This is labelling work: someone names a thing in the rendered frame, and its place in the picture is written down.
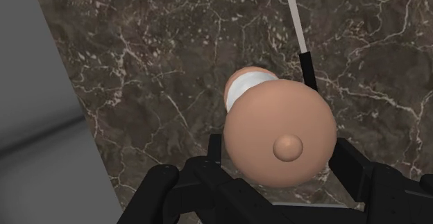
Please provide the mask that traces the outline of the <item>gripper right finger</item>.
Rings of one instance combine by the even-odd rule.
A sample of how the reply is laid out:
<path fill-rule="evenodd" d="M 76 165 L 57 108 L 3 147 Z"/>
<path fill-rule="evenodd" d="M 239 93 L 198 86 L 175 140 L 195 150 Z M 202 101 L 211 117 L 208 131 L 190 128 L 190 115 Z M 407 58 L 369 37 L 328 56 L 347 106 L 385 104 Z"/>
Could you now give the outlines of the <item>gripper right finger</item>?
<path fill-rule="evenodd" d="M 366 224 L 433 224 L 433 173 L 411 180 L 341 137 L 329 167 L 351 198 L 364 203 Z"/>

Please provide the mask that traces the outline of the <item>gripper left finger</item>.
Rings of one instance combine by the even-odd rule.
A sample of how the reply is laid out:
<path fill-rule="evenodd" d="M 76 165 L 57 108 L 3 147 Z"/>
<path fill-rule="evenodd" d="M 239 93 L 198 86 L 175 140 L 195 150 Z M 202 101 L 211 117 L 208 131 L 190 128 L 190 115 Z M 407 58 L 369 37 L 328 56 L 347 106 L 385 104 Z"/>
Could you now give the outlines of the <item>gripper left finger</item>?
<path fill-rule="evenodd" d="M 145 175 L 117 224 L 178 224 L 195 212 L 203 224 L 267 224 L 271 203 L 245 180 L 221 168 L 221 135 L 209 138 L 207 155 L 189 158 L 182 170 L 169 164 Z"/>

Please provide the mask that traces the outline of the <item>tan wooden pepper mill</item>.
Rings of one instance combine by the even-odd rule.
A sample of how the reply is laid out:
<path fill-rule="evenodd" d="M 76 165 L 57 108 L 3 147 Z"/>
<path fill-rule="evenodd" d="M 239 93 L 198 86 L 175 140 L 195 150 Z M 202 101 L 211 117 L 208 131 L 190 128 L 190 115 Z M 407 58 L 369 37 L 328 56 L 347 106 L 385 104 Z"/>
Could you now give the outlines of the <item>tan wooden pepper mill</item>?
<path fill-rule="evenodd" d="M 223 129 L 233 164 L 268 187 L 292 187 L 312 179 L 330 160 L 337 125 L 328 103 L 303 83 L 244 67 L 224 89 Z"/>

